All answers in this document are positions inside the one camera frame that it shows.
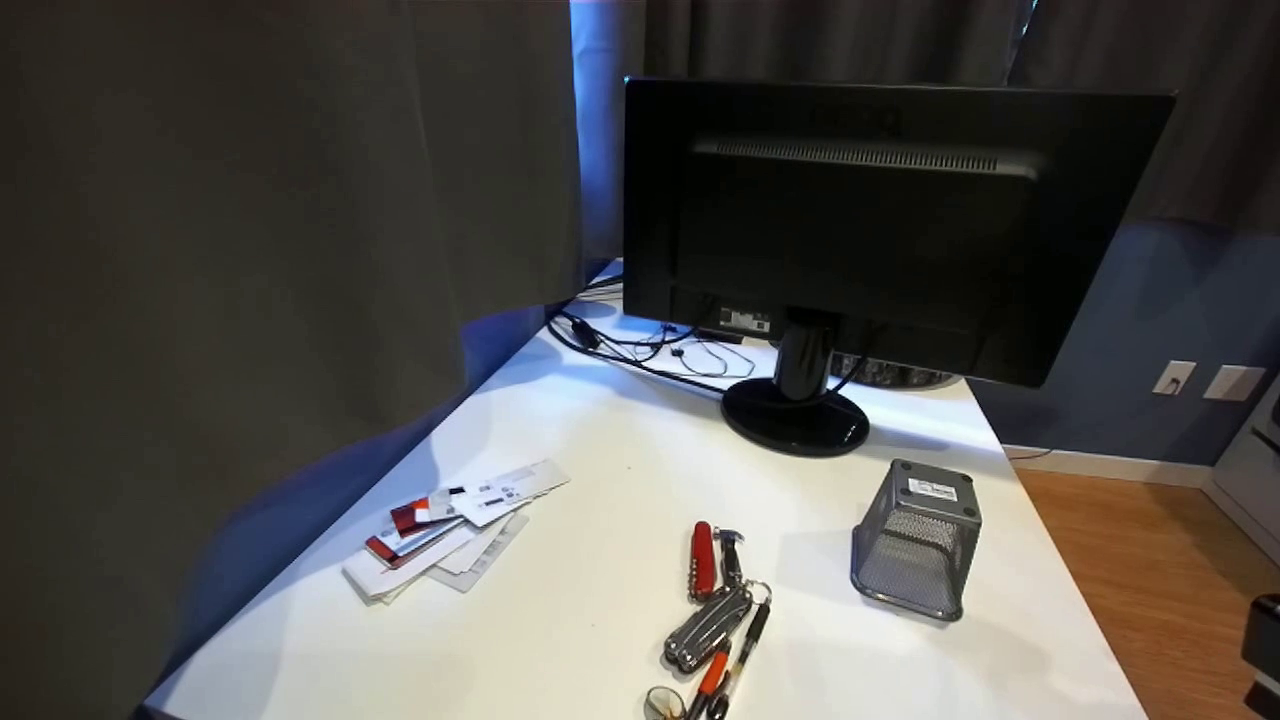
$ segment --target white desk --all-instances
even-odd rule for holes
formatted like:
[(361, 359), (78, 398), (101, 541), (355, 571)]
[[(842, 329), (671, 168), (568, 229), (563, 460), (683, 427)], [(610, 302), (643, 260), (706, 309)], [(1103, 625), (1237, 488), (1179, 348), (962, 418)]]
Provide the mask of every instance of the white desk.
[[(824, 715), (1145, 715), (967, 383), (848, 387), (870, 436), (838, 460), (741, 439), (717, 403), (528, 341), (333, 531), (210, 636), (152, 709), (170, 715), (624, 720), (671, 679), (661, 640), (692, 612), (687, 528), (744, 531), (744, 571), (776, 589), (730, 720)], [(891, 456), (972, 473), (984, 531), (958, 625), (869, 604), (848, 583)], [(439, 477), (555, 460), (568, 483), (466, 591), (436, 581), (361, 604), (338, 561)]]

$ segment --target blue wall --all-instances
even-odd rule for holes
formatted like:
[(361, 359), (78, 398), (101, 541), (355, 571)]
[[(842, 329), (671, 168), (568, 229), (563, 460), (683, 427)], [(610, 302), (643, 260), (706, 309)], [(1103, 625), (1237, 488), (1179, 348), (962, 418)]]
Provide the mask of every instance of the blue wall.
[[(1182, 395), (1150, 395), (1164, 359), (1197, 359)], [(1049, 383), (979, 398), (1005, 442), (1214, 462), (1253, 407), (1203, 398), (1214, 365), (1280, 367), (1280, 235), (1122, 223)]]

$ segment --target floor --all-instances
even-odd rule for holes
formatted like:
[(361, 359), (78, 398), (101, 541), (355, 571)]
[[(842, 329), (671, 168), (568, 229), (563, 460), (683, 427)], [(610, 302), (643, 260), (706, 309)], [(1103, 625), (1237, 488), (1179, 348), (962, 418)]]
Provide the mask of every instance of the floor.
[(1197, 488), (1019, 477), (1149, 715), (1247, 715), (1242, 612), (1280, 567)]

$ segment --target wall outlet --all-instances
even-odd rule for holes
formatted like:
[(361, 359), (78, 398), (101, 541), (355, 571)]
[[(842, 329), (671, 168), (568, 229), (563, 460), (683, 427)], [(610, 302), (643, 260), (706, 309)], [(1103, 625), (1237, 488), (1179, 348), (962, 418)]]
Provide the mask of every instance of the wall outlet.
[(1168, 359), (1164, 371), (1157, 377), (1157, 395), (1179, 395), (1197, 371), (1197, 359)]
[(1203, 387), (1203, 398), (1242, 403), (1262, 377), (1268, 377), (1268, 367), (1222, 365), (1222, 367), (1214, 367), (1212, 383)]

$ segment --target black monitor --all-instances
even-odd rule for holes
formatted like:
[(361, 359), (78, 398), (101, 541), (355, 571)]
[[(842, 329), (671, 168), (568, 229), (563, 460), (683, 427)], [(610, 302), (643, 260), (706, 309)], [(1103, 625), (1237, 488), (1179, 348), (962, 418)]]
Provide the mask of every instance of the black monitor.
[(834, 456), (833, 350), (1038, 383), (1168, 95), (627, 79), (624, 311), (781, 348), (723, 391), (757, 442)]

